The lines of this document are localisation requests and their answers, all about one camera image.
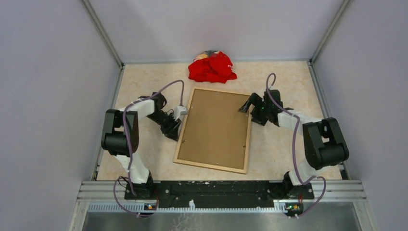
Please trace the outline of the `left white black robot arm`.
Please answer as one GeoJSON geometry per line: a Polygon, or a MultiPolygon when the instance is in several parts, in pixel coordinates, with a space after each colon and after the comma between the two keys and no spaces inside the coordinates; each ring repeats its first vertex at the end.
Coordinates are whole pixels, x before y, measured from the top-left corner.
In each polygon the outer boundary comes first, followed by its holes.
{"type": "Polygon", "coordinates": [[[144,165],[138,151],[139,121],[148,118],[160,127],[161,133],[174,141],[179,139],[181,117],[188,113],[184,105],[170,112],[163,111],[167,100],[163,94],[142,96],[121,109],[109,109],[105,113],[102,128],[102,148],[114,156],[127,172],[129,190],[143,199],[154,193],[151,172],[144,165]]]}

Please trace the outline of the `aluminium front rail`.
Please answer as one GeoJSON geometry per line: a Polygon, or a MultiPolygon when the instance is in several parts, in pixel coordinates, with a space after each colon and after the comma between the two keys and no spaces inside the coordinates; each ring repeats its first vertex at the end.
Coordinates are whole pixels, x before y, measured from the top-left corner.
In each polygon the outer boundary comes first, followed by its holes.
{"type": "Polygon", "coordinates": [[[314,180],[293,195],[279,191],[276,180],[156,181],[148,196],[133,196],[124,183],[85,181],[77,201],[91,212],[289,213],[315,202],[354,203],[367,197],[358,180],[314,180]]]}

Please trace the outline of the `red crumpled cloth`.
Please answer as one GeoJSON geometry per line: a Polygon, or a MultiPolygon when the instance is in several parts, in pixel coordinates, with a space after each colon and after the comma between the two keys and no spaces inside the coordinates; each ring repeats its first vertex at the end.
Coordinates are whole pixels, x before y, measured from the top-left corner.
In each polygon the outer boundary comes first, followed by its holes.
{"type": "Polygon", "coordinates": [[[208,50],[197,55],[188,66],[188,78],[196,82],[223,83],[237,79],[233,63],[222,51],[208,50]]]}

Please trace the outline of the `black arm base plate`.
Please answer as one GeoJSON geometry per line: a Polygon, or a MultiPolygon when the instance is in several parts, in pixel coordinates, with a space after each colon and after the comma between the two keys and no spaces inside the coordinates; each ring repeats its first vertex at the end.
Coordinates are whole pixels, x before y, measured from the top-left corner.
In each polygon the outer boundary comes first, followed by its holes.
{"type": "Polygon", "coordinates": [[[311,184],[290,186],[282,181],[155,181],[151,194],[133,195],[126,187],[126,200],[153,200],[159,208],[267,208],[276,200],[314,199],[311,184]]]}

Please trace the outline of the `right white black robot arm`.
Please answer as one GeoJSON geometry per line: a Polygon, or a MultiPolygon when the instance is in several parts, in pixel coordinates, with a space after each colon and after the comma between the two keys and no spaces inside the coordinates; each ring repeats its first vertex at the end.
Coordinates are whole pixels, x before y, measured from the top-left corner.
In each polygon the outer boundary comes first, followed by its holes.
{"type": "Polygon", "coordinates": [[[266,90],[263,97],[252,93],[238,111],[247,113],[250,106],[253,106],[251,121],[262,126],[271,122],[293,131],[293,169],[271,190],[272,195],[295,198],[311,180],[320,177],[325,168],[349,158],[348,147],[335,118],[314,118],[284,107],[278,90],[266,90]]]}

